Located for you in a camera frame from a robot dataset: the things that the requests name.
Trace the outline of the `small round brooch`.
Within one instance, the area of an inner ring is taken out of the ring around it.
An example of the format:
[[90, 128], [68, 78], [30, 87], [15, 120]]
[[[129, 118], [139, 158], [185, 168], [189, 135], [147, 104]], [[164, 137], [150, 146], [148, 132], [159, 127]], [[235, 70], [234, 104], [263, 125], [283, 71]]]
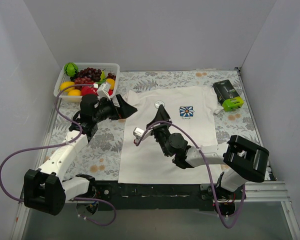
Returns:
[[160, 106], [165, 106], [165, 103], [161, 100], [157, 100], [155, 103], [154, 103], [154, 106], [159, 109]]

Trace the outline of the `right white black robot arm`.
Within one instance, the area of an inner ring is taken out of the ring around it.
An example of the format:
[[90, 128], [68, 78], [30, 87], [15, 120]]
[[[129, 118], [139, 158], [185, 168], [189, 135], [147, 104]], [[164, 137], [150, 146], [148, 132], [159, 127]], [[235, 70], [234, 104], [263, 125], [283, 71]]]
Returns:
[[227, 165], [217, 180], [216, 192], [227, 199], [247, 182], [262, 183], [266, 177], [269, 151], [240, 136], [232, 135], [227, 142], [212, 146], [189, 145], [189, 138], [181, 133], [170, 133], [172, 122], [163, 105], [157, 108], [154, 119], [147, 125], [150, 134], [160, 145], [163, 155], [181, 169], [209, 165]]

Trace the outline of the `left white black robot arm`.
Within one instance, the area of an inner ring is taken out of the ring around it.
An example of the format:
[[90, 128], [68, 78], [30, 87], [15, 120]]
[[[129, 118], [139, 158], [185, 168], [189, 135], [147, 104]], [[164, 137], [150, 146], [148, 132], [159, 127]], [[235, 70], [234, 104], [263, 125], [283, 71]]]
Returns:
[[38, 169], [24, 175], [24, 204], [50, 215], [57, 215], [65, 202], [76, 197], [91, 200], [96, 196], [94, 177], [79, 174], [70, 180], [64, 176], [78, 153], [85, 148], [106, 119], [126, 119], [137, 112], [120, 94], [118, 106], [106, 97], [87, 94], [81, 98], [80, 110], [73, 116], [71, 126], [61, 144]]

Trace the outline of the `white t-shirt with flower print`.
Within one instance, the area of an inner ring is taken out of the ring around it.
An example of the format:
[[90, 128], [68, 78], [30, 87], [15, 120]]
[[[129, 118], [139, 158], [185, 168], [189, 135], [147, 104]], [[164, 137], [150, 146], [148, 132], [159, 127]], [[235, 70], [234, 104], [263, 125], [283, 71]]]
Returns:
[[[122, 184], [208, 184], [209, 175], [217, 181], [221, 166], [201, 165], [182, 169], [173, 162], [174, 156], [184, 154], [192, 145], [217, 145], [214, 114], [220, 108], [212, 87], [190, 86], [157, 89], [136, 93], [130, 90], [124, 97], [126, 102], [137, 108], [137, 112], [125, 121], [118, 182]], [[139, 146], [133, 135], [135, 128], [147, 129], [158, 121], [156, 115], [162, 109], [161, 121], [169, 121], [184, 130], [180, 148], [173, 148], [169, 139], [182, 133], [170, 125], [159, 124], [158, 130], [144, 137]]]

